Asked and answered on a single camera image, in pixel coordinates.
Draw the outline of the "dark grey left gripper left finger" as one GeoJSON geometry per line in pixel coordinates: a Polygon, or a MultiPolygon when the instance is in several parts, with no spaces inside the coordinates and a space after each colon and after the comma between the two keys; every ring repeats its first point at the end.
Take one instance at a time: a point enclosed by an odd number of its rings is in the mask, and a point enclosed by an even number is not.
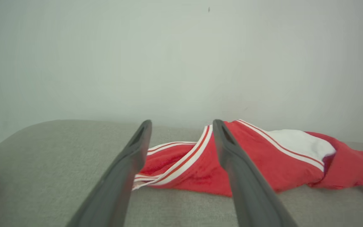
{"type": "Polygon", "coordinates": [[[123,227],[136,174],[144,167],[152,122],[142,122],[66,227],[123,227]]]}

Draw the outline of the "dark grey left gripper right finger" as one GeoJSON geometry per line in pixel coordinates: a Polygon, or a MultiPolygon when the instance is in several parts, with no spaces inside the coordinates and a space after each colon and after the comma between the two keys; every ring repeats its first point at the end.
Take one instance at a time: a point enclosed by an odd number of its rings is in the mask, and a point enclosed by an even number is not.
{"type": "Polygon", "coordinates": [[[226,124],[213,121],[221,167],[227,172],[239,227],[298,227],[256,165],[226,124]]]}

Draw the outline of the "red shorts with white stripes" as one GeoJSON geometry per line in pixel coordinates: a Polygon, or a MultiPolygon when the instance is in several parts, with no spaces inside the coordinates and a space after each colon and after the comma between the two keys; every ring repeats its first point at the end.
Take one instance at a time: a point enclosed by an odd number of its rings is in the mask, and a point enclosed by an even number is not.
{"type": "MultiPolygon", "coordinates": [[[[242,119],[225,124],[275,192],[304,184],[336,190],[363,186],[363,151],[336,138],[300,130],[266,131],[242,119]]],[[[144,186],[232,197],[213,126],[205,126],[200,136],[151,147],[132,189],[144,186]]]]}

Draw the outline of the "grey fabric sofa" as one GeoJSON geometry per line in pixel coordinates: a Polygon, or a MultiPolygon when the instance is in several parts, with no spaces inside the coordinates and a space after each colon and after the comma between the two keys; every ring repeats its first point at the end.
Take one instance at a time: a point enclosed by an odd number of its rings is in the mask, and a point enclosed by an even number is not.
{"type": "MultiPolygon", "coordinates": [[[[0,227],[65,227],[139,123],[56,120],[0,143],[0,227]]],[[[279,194],[299,227],[363,227],[363,187],[279,194]]],[[[238,227],[232,198],[144,187],[125,227],[238,227]]]]}

